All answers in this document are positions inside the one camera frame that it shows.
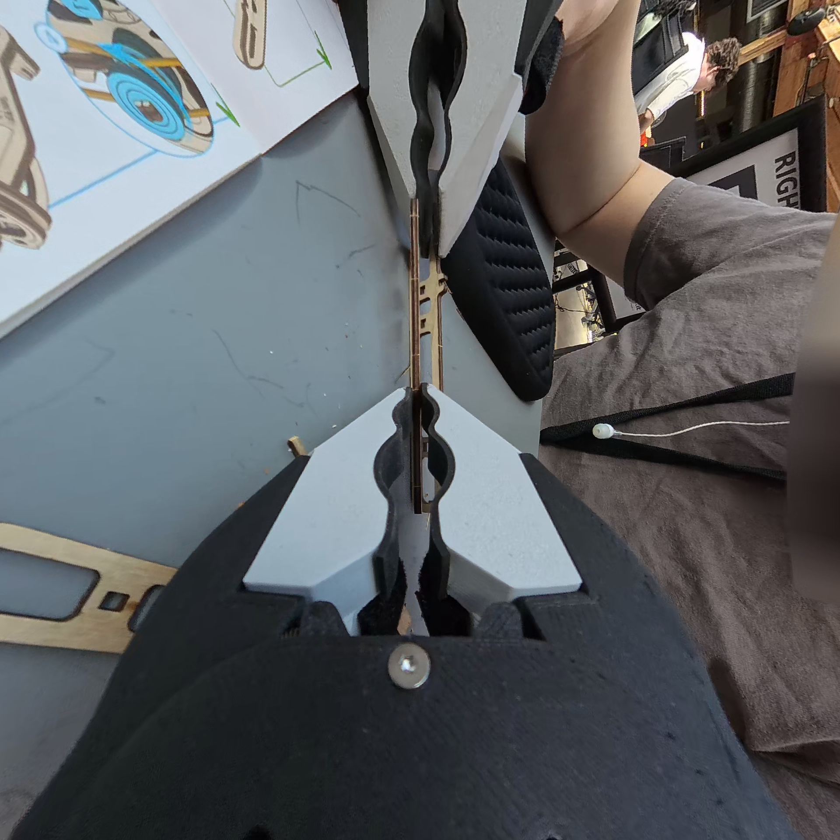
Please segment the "thin wooden strip part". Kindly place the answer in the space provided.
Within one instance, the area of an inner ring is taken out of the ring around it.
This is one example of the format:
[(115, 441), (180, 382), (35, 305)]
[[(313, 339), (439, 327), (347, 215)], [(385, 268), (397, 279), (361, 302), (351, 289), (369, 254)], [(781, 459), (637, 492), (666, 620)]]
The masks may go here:
[(421, 323), (420, 323), (420, 248), (419, 248), (419, 208), (418, 200), (413, 197), (409, 206), (409, 341), (410, 364), (409, 383), (412, 390), (412, 429), (411, 429), (411, 492), (413, 511), (420, 515), (424, 511), (423, 490), (423, 406), (422, 406), (422, 368), (421, 368)]

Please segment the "wooden ladder-shaped strip part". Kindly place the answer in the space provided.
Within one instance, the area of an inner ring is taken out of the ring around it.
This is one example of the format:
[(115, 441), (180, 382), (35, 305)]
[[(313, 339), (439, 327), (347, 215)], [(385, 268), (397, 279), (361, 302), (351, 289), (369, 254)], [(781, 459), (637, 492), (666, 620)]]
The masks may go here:
[[(421, 277), (420, 267), (420, 323), (421, 323), (421, 368), (422, 385), (435, 385), (442, 389), (444, 386), (444, 352), (442, 329), (442, 299), (447, 293), (446, 278), (440, 269), (439, 258), (433, 257), (428, 262), (425, 278)], [(400, 619), (399, 629), (406, 636), (427, 636), (428, 629), (424, 620), (423, 603), (438, 598), (439, 588), (439, 551), (436, 545), (435, 533), (437, 513), (436, 494), (440, 489), (438, 481), (433, 477), (428, 467), (429, 436), (424, 426), (424, 393), (422, 391), (423, 406), (423, 513), (413, 511), (411, 492), (411, 411), (412, 390), (410, 391), (408, 434), (409, 456), (409, 512), (402, 526), (402, 557), (406, 572), (406, 604)]]

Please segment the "person's right forearm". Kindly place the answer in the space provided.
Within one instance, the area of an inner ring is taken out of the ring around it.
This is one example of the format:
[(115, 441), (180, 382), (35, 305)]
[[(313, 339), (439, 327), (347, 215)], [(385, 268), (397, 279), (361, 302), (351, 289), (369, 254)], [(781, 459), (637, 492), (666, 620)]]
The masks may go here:
[(562, 57), (524, 150), (551, 233), (623, 284), (637, 226), (672, 179), (639, 160), (632, 91), (638, 1), (562, 2)]

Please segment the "black framed white sign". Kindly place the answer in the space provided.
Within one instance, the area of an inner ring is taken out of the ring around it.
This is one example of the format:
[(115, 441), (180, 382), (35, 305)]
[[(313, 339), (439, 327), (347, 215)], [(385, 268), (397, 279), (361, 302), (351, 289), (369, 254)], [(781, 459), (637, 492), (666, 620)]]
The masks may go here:
[(679, 164), (675, 177), (772, 207), (826, 211), (826, 104), (804, 102)]

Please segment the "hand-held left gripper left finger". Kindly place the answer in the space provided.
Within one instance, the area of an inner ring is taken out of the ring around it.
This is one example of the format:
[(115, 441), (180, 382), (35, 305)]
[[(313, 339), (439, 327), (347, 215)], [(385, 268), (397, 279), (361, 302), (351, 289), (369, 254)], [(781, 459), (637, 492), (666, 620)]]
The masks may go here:
[(243, 579), (249, 592), (333, 605), (352, 636), (374, 634), (401, 571), (410, 501), (413, 397), (395, 390), (316, 447)]

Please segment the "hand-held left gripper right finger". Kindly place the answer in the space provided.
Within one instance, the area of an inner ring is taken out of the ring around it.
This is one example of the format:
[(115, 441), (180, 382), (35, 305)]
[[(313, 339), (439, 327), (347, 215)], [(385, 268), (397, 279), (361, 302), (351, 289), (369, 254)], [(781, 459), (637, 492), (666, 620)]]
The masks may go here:
[(468, 636), (487, 608), (583, 586), (534, 485), (535, 458), (433, 385), (423, 385), (428, 467), (437, 482), (423, 561), (431, 636)]

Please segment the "silver ventilation duct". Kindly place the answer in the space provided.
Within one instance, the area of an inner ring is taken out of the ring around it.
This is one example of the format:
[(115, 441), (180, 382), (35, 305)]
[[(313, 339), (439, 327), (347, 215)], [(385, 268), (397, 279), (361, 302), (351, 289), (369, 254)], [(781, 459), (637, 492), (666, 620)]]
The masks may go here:
[[(771, 34), (787, 18), (787, 1), (736, 1), (731, 5), (731, 35), (742, 46)], [(728, 85), (732, 130), (744, 133), (771, 119), (781, 48), (751, 59)]]

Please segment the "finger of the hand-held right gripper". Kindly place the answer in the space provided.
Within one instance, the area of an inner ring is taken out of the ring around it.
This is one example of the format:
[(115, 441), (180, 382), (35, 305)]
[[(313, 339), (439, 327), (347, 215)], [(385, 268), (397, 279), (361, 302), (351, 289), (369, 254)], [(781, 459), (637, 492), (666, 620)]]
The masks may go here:
[(436, 2), (443, 55), (437, 59), (444, 159), (422, 205), (421, 255), (445, 257), (474, 212), (522, 103), (516, 70), (527, 3)]
[(395, 198), (417, 198), (411, 141), (417, 110), (409, 67), (425, 1), (368, 1), (368, 106)]

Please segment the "model instruction booklet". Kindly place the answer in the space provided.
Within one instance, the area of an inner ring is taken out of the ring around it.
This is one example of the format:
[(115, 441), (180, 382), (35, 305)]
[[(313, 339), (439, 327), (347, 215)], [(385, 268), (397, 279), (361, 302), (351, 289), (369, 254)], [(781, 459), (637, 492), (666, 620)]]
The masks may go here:
[(2, 337), (356, 84), (336, 2), (2, 1)]

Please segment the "flat wooden slotted part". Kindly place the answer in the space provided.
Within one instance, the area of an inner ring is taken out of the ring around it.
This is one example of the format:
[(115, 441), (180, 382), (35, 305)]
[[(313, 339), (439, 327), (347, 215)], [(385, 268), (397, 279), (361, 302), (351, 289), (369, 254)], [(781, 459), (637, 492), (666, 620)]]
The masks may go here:
[(2, 613), (7, 644), (121, 654), (134, 637), (132, 620), (145, 596), (166, 586), (177, 569), (84, 542), (2, 522), (1, 547), (14, 553), (92, 571), (97, 579), (67, 619)]

